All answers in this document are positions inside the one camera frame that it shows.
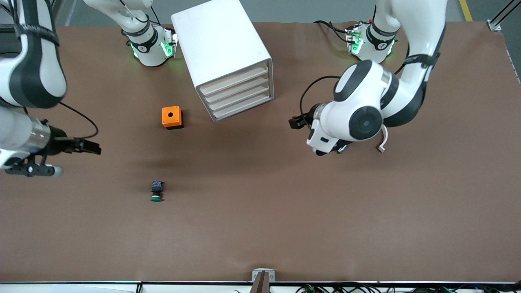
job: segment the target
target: table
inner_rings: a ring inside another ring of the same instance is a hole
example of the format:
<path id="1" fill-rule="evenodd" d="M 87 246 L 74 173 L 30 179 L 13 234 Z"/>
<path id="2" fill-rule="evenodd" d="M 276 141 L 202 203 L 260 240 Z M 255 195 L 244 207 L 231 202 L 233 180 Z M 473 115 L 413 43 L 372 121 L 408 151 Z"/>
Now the table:
<path id="1" fill-rule="evenodd" d="M 317 157 L 288 119 L 311 81 L 356 60 L 324 26 L 255 27 L 276 98 L 220 123 L 182 58 L 147 68 L 119 28 L 58 28 L 64 102 L 96 121 L 103 154 L 49 158 L 60 178 L 0 175 L 0 280 L 242 280 L 256 267 L 278 280 L 519 280 L 521 87 L 500 33 L 448 23 L 425 103 L 390 129 L 385 153 L 378 136 Z M 162 127 L 172 105 L 184 129 Z M 63 107 L 29 112 L 91 131 Z M 152 180 L 165 182 L 162 203 Z"/>

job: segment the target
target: orange push button box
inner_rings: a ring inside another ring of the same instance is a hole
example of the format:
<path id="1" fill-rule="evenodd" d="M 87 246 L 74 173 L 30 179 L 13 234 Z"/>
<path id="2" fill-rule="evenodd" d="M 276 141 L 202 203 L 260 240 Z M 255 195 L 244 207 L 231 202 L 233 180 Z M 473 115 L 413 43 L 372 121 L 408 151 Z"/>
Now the orange push button box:
<path id="1" fill-rule="evenodd" d="M 183 111 L 179 106 L 165 107 L 162 111 L 163 126 L 168 129 L 183 128 Z"/>

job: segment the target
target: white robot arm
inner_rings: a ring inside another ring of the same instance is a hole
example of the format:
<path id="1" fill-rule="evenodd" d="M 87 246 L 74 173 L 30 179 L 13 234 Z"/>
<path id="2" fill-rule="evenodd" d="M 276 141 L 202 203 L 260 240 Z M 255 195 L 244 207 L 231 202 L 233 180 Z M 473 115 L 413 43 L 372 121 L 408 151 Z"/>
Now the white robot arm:
<path id="1" fill-rule="evenodd" d="M 130 40 L 134 56 L 145 66 L 159 66 L 173 57 L 177 35 L 168 28 L 151 24 L 142 10 L 153 0 L 84 0 L 90 7 L 110 17 Z"/>
<path id="2" fill-rule="evenodd" d="M 100 153 L 97 144 L 68 138 L 60 129 L 15 108 L 51 108 L 67 90 L 58 56 L 58 36 L 46 0 L 0 0 L 10 8 L 22 50 L 0 58 L 0 169 L 9 174 L 59 176 L 61 168 L 45 164 L 60 152 Z M 37 164 L 36 155 L 42 156 Z"/>
<path id="3" fill-rule="evenodd" d="M 375 14 L 370 23 L 360 22 L 348 32 L 349 52 L 360 60 L 382 62 L 391 53 L 400 23 L 393 16 L 391 2 L 376 0 Z"/>
<path id="4" fill-rule="evenodd" d="M 315 105 L 309 113 L 294 117 L 311 124 L 307 144 L 317 155 L 368 140 L 382 125 L 408 123 L 423 103 L 443 39 L 446 0 L 379 0 L 377 5 L 373 23 L 381 30 L 393 30 L 401 24 L 407 35 L 410 54 L 404 61 L 402 76 L 396 77 L 374 60 L 358 62 L 338 80 L 334 101 Z M 366 44 L 361 51 L 364 49 L 374 51 Z M 290 124 L 292 128 L 303 126 L 302 121 L 290 120 Z"/>

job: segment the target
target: cable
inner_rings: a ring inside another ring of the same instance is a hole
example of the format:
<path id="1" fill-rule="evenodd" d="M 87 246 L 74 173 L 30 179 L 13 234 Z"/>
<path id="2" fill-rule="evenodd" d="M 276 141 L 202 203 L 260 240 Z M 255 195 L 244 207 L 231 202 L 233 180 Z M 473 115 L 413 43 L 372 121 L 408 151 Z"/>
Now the cable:
<path id="1" fill-rule="evenodd" d="M 154 8 L 152 6 L 150 6 L 150 9 L 152 9 L 152 12 L 154 13 L 154 16 L 156 17 L 157 24 L 161 25 L 161 22 L 159 22 L 159 18 L 157 17 L 157 14 L 156 14 L 156 11 L 154 10 Z"/>
<path id="2" fill-rule="evenodd" d="M 409 47 L 409 44 L 407 44 L 407 54 L 405 55 L 405 58 L 409 57 L 409 49 L 411 47 Z M 398 68 L 397 71 L 394 72 L 395 75 L 397 75 L 398 73 L 400 73 L 400 71 L 402 71 L 402 69 L 405 67 L 405 64 L 402 63 L 402 65 Z"/>
<path id="3" fill-rule="evenodd" d="M 132 11 L 130 11 L 130 9 L 125 5 L 125 3 L 123 2 L 123 0 L 119 0 L 119 1 L 120 1 L 121 4 L 123 5 L 123 7 L 125 7 L 125 8 L 127 9 L 127 11 L 128 11 L 128 12 L 129 12 L 129 13 L 130 13 L 130 14 L 131 14 L 131 15 L 132 15 L 132 16 L 133 16 L 137 21 L 139 21 L 139 22 L 141 22 L 141 23 L 147 23 L 147 22 L 150 21 L 151 23 L 155 23 L 155 24 L 157 24 L 157 25 L 161 25 L 161 24 L 159 24 L 159 19 L 157 19 L 157 22 L 155 22 L 155 21 L 151 21 L 151 20 L 150 20 L 150 16 L 148 16 L 148 14 L 145 14 L 145 15 L 146 15 L 146 21 L 143 21 L 143 20 L 137 18 L 137 17 L 132 13 Z"/>
<path id="4" fill-rule="evenodd" d="M 9 15 L 13 16 L 13 14 L 11 13 L 11 10 L 9 10 L 9 8 L 7 8 L 4 4 L 0 4 L 2 6 L 2 8 L 7 12 L 9 13 Z"/>
<path id="5" fill-rule="evenodd" d="M 501 10 L 501 11 L 500 11 L 496 16 L 494 16 L 494 18 L 492 18 L 492 20 L 491 20 L 490 22 L 494 22 L 495 19 L 498 18 L 498 16 L 499 16 L 500 14 L 502 14 L 503 11 L 505 11 L 505 10 L 510 6 L 510 4 L 514 3 L 514 1 L 515 1 L 515 0 L 511 0 L 511 1 L 510 1 L 510 2 L 505 6 L 505 7 L 503 7 L 503 9 L 502 9 L 502 10 Z"/>
<path id="6" fill-rule="evenodd" d="M 343 37 L 341 37 L 338 32 L 341 32 L 341 33 L 345 33 L 345 30 L 341 30 L 341 29 L 338 29 L 336 27 L 333 26 L 333 23 L 330 21 L 329 23 L 323 21 L 323 20 L 317 20 L 315 21 L 314 23 L 324 23 L 325 25 L 327 25 L 328 28 L 332 29 L 333 32 L 337 35 L 337 37 L 342 40 L 343 42 L 345 43 L 350 43 L 350 44 L 354 44 L 355 42 L 353 41 L 348 41 L 346 39 L 344 39 Z"/>
<path id="7" fill-rule="evenodd" d="M 505 16 L 503 16 L 503 18 L 500 19 L 500 20 L 498 21 L 498 23 L 500 23 L 501 21 L 503 21 L 503 19 L 505 19 L 505 18 L 506 18 L 506 17 L 507 17 L 507 16 L 508 16 L 512 11 L 514 11 L 514 9 L 516 9 L 520 4 L 521 4 L 521 2 L 518 2 L 518 3 L 516 4 L 516 6 L 514 6 L 514 8 L 510 9 L 510 11 L 507 12 L 507 13 L 505 14 Z"/>
<path id="8" fill-rule="evenodd" d="M 332 29 L 332 30 L 336 30 L 336 31 L 338 31 L 338 32 L 345 33 L 344 30 L 341 30 L 341 29 L 339 29 L 339 28 L 334 27 L 334 26 L 333 26 L 333 23 L 332 23 L 331 21 L 330 21 L 329 23 L 327 23 L 327 22 L 325 22 L 325 21 L 323 21 L 323 20 L 317 20 L 317 21 L 313 21 L 313 23 L 322 23 L 322 24 L 324 24 L 324 25 L 327 25 L 327 26 L 328 26 L 330 29 Z"/>
<path id="9" fill-rule="evenodd" d="M 324 287 L 317 287 L 318 289 L 322 290 L 324 293 L 330 293 L 328 290 L 326 290 Z"/>
<path id="10" fill-rule="evenodd" d="M 13 23 L 15 25 L 17 25 L 18 24 L 18 9 L 17 9 L 18 8 L 18 6 L 17 6 L 18 5 L 18 3 L 17 3 L 18 1 L 15 0 L 14 4 L 11 3 L 10 0 L 7 1 L 7 2 L 9 3 L 9 10 L 11 10 L 11 16 L 13 17 Z"/>
<path id="11" fill-rule="evenodd" d="M 339 79 L 340 77 L 339 76 L 336 76 L 336 75 L 326 75 L 326 76 L 322 76 L 320 78 L 317 78 L 315 79 L 315 81 L 313 81 L 310 85 L 307 86 L 306 90 L 304 91 L 304 93 L 302 93 L 302 96 L 300 97 L 300 103 L 299 103 L 299 108 L 300 108 L 300 117 L 304 120 L 304 123 L 306 123 L 306 126 L 311 129 L 311 126 L 309 126 L 309 124 L 307 123 L 306 119 L 304 118 L 304 111 L 302 111 L 302 101 L 304 100 L 304 96 L 306 95 L 307 91 L 314 85 L 316 84 L 317 82 L 323 80 L 323 79 L 326 79 L 326 78 L 336 78 L 336 79 Z"/>
<path id="12" fill-rule="evenodd" d="M 77 138 L 80 138 L 80 139 L 87 139 L 87 138 L 93 138 L 95 136 L 97 136 L 97 134 L 100 132 L 100 129 L 98 128 L 98 126 L 96 125 L 96 123 L 94 123 L 94 121 L 92 121 L 90 118 L 88 118 L 87 116 L 85 116 L 83 113 L 81 113 L 80 111 L 74 109 L 73 107 L 65 104 L 64 102 L 60 102 L 60 105 L 62 105 L 63 107 L 65 108 L 68 108 L 69 110 L 75 112 L 76 114 L 80 115 L 81 117 L 85 118 L 88 122 L 90 122 L 92 124 L 92 126 L 94 126 L 94 128 L 96 129 L 96 132 L 93 134 L 93 135 L 89 135 L 89 136 L 85 136 L 85 137 L 77 137 Z"/>

